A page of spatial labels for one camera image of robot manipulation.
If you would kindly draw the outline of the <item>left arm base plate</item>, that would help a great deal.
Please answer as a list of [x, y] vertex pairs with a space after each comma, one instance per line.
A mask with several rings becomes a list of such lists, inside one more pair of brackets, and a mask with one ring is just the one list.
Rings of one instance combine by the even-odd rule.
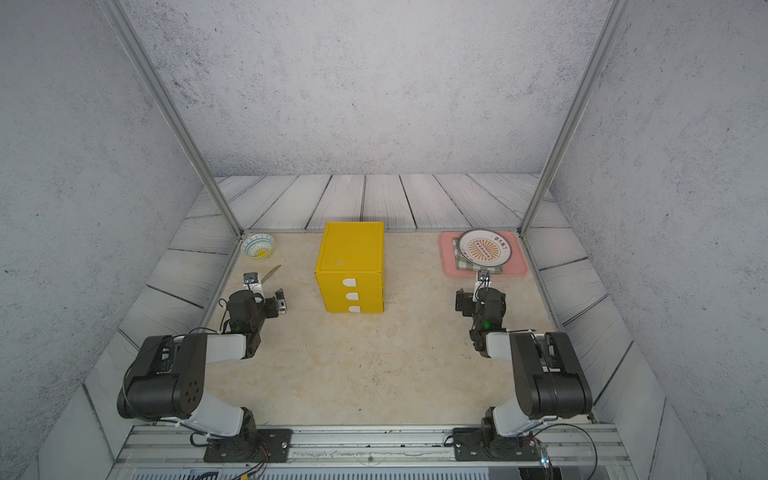
[[236, 437], [215, 438], [208, 442], [204, 463], [285, 463], [293, 430], [269, 428], [251, 430]]

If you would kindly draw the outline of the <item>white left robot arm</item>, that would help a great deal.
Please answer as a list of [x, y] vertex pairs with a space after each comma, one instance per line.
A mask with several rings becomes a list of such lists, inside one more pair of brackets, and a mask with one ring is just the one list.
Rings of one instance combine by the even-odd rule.
[[265, 321], [286, 310], [281, 289], [271, 297], [240, 290], [227, 302], [225, 332], [191, 331], [146, 338], [123, 377], [116, 402], [119, 415], [179, 423], [216, 439], [241, 435], [249, 428], [252, 415], [206, 391], [206, 368], [253, 357]]

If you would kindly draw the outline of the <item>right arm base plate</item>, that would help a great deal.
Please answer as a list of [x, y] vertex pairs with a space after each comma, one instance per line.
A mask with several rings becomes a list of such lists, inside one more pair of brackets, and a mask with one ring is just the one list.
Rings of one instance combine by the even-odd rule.
[[459, 462], [539, 462], [541, 455], [528, 437], [503, 437], [480, 427], [454, 428], [446, 438]]

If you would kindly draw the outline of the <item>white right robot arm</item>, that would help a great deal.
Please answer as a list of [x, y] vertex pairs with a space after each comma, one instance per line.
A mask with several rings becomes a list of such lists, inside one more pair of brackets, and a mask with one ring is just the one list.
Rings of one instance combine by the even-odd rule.
[[519, 437], [546, 421], [590, 413], [593, 395], [569, 336], [503, 327], [506, 296], [491, 287], [456, 292], [455, 310], [472, 319], [469, 337], [485, 358], [512, 366], [515, 397], [490, 408], [481, 432], [491, 442]]

